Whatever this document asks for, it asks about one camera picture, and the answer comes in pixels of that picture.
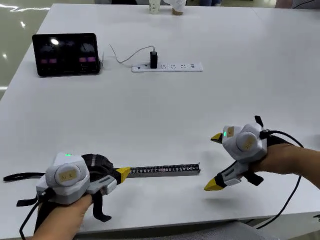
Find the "floor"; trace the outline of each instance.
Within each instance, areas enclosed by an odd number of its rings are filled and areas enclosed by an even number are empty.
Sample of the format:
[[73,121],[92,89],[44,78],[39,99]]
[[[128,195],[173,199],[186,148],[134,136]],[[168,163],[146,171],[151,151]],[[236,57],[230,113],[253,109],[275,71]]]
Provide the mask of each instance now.
[[[53,3],[92,4],[94,0],[0,0],[0,98]],[[198,5],[199,0],[188,0]],[[223,0],[224,7],[274,8],[276,0]],[[320,240],[320,231],[294,240]]]

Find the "white cable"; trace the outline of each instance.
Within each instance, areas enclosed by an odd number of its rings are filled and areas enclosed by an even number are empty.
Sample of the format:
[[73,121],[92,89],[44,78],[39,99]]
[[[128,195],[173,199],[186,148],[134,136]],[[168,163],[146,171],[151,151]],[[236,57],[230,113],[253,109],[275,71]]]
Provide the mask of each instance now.
[[116,61],[117,61],[118,63],[120,63],[120,64],[123,64],[124,62],[128,61],[130,58],[132,58],[135,54],[137,54],[138,52],[140,52],[140,51],[143,50],[143,49],[153,48],[153,51],[154,51],[154,52],[156,51],[155,46],[152,46],[152,45],[146,46],[146,47],[140,48],[139,50],[135,51],[135,52],[134,52],[130,57],[128,57],[127,59],[125,59],[125,60],[123,60],[123,61],[119,61],[119,60],[118,60],[118,57],[117,57],[117,55],[116,55],[116,52],[115,52],[115,50],[114,50],[114,48],[111,46],[111,44],[109,44],[109,46],[110,46],[110,48],[111,48],[112,51],[113,51],[113,54],[114,54],[114,56],[115,56]]

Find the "ruler scale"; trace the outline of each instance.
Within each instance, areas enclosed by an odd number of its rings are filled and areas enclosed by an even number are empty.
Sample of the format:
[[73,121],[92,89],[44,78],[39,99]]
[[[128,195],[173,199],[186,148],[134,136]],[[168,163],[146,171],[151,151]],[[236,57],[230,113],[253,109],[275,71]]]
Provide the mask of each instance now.
[[199,164],[131,167],[128,178],[194,176],[200,173]]

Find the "white power strip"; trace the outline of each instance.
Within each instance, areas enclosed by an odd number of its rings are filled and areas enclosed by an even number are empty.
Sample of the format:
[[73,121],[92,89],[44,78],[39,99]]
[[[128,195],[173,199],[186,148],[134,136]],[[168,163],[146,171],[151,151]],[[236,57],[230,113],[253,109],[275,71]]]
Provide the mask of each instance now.
[[161,63],[158,62],[157,68],[150,68],[150,63],[132,65],[133,73],[143,72],[202,72],[204,68],[199,63]]

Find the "hand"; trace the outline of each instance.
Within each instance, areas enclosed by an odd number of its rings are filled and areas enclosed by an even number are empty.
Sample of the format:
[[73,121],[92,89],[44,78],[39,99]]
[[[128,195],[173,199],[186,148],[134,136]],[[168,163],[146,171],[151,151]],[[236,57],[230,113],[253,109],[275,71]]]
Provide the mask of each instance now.
[[254,172],[276,174],[299,174],[299,158],[305,149],[289,144],[276,144],[268,147],[266,157],[250,166]]
[[32,240],[72,240],[91,204],[92,197],[88,194],[71,205],[55,208],[40,225]]

